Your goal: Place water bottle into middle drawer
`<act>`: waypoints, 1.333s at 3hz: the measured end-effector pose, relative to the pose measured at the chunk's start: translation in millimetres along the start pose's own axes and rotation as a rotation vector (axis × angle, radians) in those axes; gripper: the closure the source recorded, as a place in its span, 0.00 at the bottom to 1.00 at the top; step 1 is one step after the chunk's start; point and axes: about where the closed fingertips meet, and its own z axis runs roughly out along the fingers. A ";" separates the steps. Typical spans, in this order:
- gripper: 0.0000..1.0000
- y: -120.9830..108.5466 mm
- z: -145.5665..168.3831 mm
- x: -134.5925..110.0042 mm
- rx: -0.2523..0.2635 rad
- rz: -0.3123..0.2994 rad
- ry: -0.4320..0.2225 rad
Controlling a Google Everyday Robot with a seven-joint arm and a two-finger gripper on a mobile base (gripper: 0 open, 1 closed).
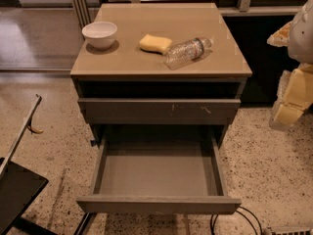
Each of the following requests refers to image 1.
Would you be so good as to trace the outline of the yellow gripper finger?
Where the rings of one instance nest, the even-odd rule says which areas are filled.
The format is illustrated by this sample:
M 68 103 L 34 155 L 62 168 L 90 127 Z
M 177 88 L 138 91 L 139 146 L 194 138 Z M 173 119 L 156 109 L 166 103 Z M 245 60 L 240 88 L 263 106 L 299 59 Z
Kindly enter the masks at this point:
M 313 65 L 284 70 L 273 105 L 273 125 L 292 126 L 313 104 Z
M 287 47 L 289 45 L 291 22 L 286 23 L 267 39 L 267 43 L 274 47 Z

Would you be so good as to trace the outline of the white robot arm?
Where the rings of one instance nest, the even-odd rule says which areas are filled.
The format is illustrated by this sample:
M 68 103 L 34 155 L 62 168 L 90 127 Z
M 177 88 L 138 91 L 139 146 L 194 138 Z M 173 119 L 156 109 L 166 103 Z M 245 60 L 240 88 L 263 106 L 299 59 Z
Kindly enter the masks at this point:
M 313 104 L 313 0 L 308 0 L 267 43 L 287 47 L 289 57 L 299 62 L 295 70 L 283 71 L 269 122 L 273 129 L 286 130 Z

